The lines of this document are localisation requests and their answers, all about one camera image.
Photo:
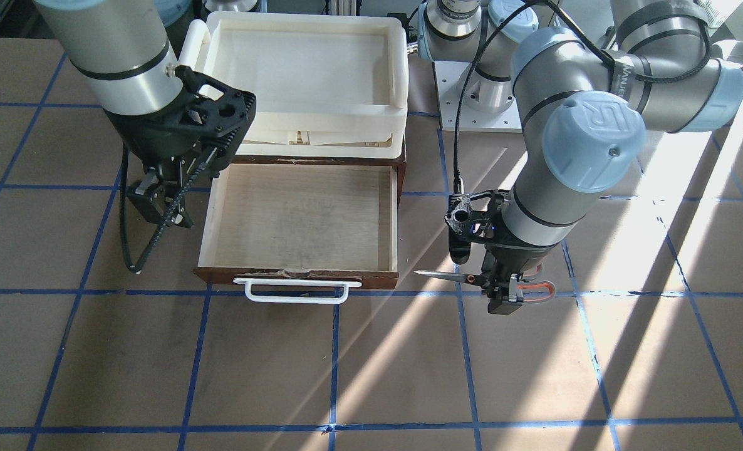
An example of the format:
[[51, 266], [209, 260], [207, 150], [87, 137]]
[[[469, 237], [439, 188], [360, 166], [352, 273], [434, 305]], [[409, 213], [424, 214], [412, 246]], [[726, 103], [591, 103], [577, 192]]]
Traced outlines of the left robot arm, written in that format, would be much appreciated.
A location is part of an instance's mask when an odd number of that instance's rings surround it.
[[474, 244], [481, 273], [424, 271], [478, 286], [491, 314], [530, 303], [543, 260], [623, 178], [647, 131], [710, 132], [743, 100], [743, 66], [712, 44], [709, 18], [693, 1], [613, 1], [616, 49], [600, 48], [553, 2], [564, 26], [541, 28], [531, 1], [428, 1], [420, 5], [419, 55], [470, 63], [472, 85], [512, 88], [528, 160], [509, 190], [466, 192], [454, 167], [444, 220], [449, 254], [466, 263]]

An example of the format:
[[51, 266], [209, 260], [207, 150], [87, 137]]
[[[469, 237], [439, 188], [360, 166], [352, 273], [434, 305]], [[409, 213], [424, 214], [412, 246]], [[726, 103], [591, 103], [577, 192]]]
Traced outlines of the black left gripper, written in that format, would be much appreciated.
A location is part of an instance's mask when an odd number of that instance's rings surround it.
[[509, 272], [526, 273], [541, 263], [541, 249], [518, 239], [504, 225], [509, 201], [508, 192], [506, 202], [501, 206], [501, 218], [495, 222], [496, 237], [503, 240], [503, 245], [484, 246], [486, 254], [481, 263], [481, 275], [486, 279], [486, 285], [481, 292], [489, 298], [489, 314], [510, 315], [524, 304], [519, 277], [510, 275], [506, 281], [501, 276]]

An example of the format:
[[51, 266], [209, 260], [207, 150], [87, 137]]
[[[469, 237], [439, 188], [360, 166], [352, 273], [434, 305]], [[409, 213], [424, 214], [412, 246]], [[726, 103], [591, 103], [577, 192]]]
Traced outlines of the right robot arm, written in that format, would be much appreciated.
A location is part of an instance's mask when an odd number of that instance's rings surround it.
[[193, 225], [186, 192], [229, 165], [255, 117], [256, 97], [177, 59], [152, 1], [37, 1], [145, 176], [122, 187], [147, 222]]

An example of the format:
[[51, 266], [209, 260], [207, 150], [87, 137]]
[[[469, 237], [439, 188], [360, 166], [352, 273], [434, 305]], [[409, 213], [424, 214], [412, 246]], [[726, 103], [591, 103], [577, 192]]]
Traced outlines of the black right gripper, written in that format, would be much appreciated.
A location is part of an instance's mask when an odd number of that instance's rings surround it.
[[[140, 158], [143, 167], [157, 171], [148, 172], [142, 180], [128, 186], [127, 197], [134, 208], [146, 222], [160, 225], [168, 224], [169, 221], [175, 226], [190, 229], [193, 227], [193, 220], [185, 208], [185, 194], [182, 194], [181, 188], [170, 188], [168, 196], [166, 189], [169, 185], [162, 180], [174, 182], [179, 179], [179, 169], [171, 162], [173, 157], [187, 155], [196, 142], [200, 143], [203, 150], [213, 146], [203, 145], [193, 135], [171, 125], [173, 114], [182, 109], [184, 94], [183, 88], [170, 105], [158, 112], [146, 115], [117, 115], [108, 112], [107, 117], [128, 150]], [[207, 167], [213, 174], [226, 168], [233, 159], [220, 158], [219, 149], [216, 149], [215, 157]], [[177, 199], [179, 203], [173, 208], [171, 219], [164, 220], [168, 207]]]

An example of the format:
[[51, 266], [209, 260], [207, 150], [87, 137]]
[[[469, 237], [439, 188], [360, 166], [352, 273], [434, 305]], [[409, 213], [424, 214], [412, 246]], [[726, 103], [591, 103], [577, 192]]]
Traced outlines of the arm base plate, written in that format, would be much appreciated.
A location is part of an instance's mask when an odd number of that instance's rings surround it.
[[444, 130], [452, 131], [461, 106], [459, 130], [462, 132], [522, 131], [517, 103], [512, 95], [512, 82], [494, 81], [474, 72], [461, 98], [461, 90], [470, 64], [435, 61], [435, 83]]

